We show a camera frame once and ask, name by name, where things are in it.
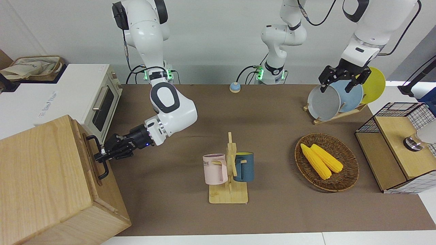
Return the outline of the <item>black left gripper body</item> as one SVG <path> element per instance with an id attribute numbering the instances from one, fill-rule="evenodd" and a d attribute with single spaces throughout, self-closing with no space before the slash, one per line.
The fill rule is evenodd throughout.
<path id="1" fill-rule="evenodd" d="M 335 68 L 335 82 L 339 80 L 357 81 L 357 76 L 360 74 L 360 66 L 341 58 Z"/>

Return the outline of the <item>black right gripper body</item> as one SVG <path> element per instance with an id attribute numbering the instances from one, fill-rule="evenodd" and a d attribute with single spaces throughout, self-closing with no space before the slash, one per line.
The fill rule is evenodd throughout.
<path id="1" fill-rule="evenodd" d="M 133 128 L 126 135 L 118 136 L 117 141 L 118 142 L 114 149 L 118 152 L 133 152 L 135 149 L 154 146 L 154 141 L 144 124 Z"/>

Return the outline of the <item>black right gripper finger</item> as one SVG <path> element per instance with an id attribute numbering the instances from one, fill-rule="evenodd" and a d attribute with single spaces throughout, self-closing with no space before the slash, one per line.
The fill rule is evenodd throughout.
<path id="1" fill-rule="evenodd" d="M 103 144 L 101 149 L 101 154 L 111 154 L 115 146 L 116 146 L 116 135 L 111 135 Z"/>
<path id="2" fill-rule="evenodd" d="M 104 149 L 101 149 L 100 152 L 96 153 L 94 155 L 94 159 L 98 162 L 103 162 L 110 159 L 123 159 L 127 157 L 132 157 L 134 154 L 132 150 L 126 150 L 126 151 L 105 151 Z"/>

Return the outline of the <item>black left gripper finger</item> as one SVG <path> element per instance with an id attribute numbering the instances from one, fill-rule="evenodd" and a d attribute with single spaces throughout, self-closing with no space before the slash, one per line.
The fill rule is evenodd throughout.
<path id="1" fill-rule="evenodd" d="M 346 71 L 345 80 L 349 80 L 349 83 L 345 87 L 345 92 L 350 93 L 350 91 L 357 85 L 363 85 L 372 71 L 369 67 L 364 67 L 363 71 L 360 73 L 350 73 Z"/>
<path id="2" fill-rule="evenodd" d="M 318 80 L 321 84 L 321 93 L 324 93 L 330 84 L 339 81 L 340 78 L 341 69 L 327 65 L 318 77 Z"/>

